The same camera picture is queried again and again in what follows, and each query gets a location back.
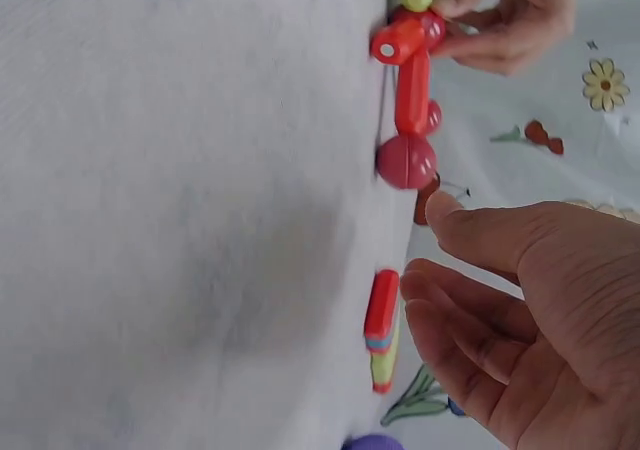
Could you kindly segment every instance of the white fabric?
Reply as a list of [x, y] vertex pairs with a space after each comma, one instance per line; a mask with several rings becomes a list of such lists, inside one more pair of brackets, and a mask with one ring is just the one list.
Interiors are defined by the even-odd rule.
[[371, 428], [364, 314], [414, 200], [374, 172], [385, 6], [0, 0], [0, 448]]
[[[442, 188], [461, 194], [460, 202], [468, 208], [580, 200], [640, 223], [640, 41], [635, 18], [639, 12], [640, 0], [578, 0], [575, 35], [530, 70], [509, 79], [436, 61], [431, 84], [442, 106], [443, 125], [433, 143], [440, 174], [448, 182]], [[594, 111], [583, 95], [583, 75], [591, 73], [591, 60], [606, 59], [624, 73], [630, 93], [625, 104], [613, 111]], [[562, 138], [563, 156], [522, 142], [490, 141], [516, 125], [524, 129], [534, 119], [552, 137]], [[466, 188], [470, 198], [463, 195]], [[428, 257], [519, 293], [498, 277], [444, 255], [428, 228], [414, 228], [408, 256]], [[402, 331], [395, 389], [381, 416], [421, 363], [406, 326]], [[432, 398], [447, 402], [446, 395]], [[450, 411], [398, 420], [381, 430], [399, 438], [406, 450], [501, 448], [473, 420]]]

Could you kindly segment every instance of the green stem print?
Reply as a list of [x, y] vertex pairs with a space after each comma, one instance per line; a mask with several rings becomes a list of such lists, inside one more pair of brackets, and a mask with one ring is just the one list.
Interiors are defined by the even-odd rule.
[[410, 417], [434, 416], [446, 413], [464, 416], [464, 413], [451, 401], [441, 400], [446, 393], [435, 385], [436, 381], [425, 365], [421, 365], [409, 387], [398, 401], [380, 420], [380, 425], [388, 427], [396, 420]]

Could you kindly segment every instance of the daisy print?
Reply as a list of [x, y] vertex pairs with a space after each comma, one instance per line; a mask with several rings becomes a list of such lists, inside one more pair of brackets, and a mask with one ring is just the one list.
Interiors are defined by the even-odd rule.
[[590, 71], [582, 75], [585, 84], [582, 94], [591, 108], [596, 112], [612, 112], [615, 107], [623, 106], [630, 90], [624, 83], [624, 73], [616, 68], [613, 60], [591, 60], [589, 68]]

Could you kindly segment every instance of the white dot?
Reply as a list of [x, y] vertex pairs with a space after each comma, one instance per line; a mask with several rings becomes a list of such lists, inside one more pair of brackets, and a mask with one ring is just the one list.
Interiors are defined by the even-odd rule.
[[383, 56], [390, 58], [390, 57], [393, 57], [396, 51], [394, 50], [393, 46], [389, 45], [388, 43], [385, 43], [380, 47], [380, 53]]

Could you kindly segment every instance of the red plastic piece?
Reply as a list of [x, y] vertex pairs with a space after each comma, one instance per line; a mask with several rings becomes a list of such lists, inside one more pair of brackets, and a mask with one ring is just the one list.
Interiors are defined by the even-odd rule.
[[373, 38], [371, 54], [385, 65], [402, 65], [425, 41], [417, 20], [401, 20], [384, 27]]
[[429, 55], [423, 49], [400, 67], [395, 117], [399, 134], [427, 135], [430, 67]]
[[392, 388], [393, 388], [393, 380], [385, 384], [379, 384], [379, 383], [373, 384], [373, 391], [376, 393], [379, 393], [380, 395], [386, 395], [391, 391]]
[[437, 160], [429, 142], [417, 135], [396, 135], [378, 149], [376, 166], [385, 181], [400, 189], [424, 188], [436, 176]]
[[431, 50], [437, 46], [446, 35], [446, 26], [444, 18], [431, 10], [424, 12], [412, 12], [400, 6], [395, 9], [391, 16], [393, 22], [403, 22], [407, 20], [416, 20], [420, 22], [425, 31], [424, 46], [427, 50]]
[[438, 105], [438, 102], [435, 100], [429, 101], [427, 114], [427, 130], [425, 135], [429, 136], [438, 129], [442, 122], [442, 109], [440, 108], [440, 105]]
[[[364, 336], [367, 340], [379, 342], [391, 337], [399, 287], [400, 275], [395, 270], [382, 270], [376, 274], [364, 322]], [[386, 351], [386, 349], [376, 348], [369, 348], [369, 350], [373, 353]]]

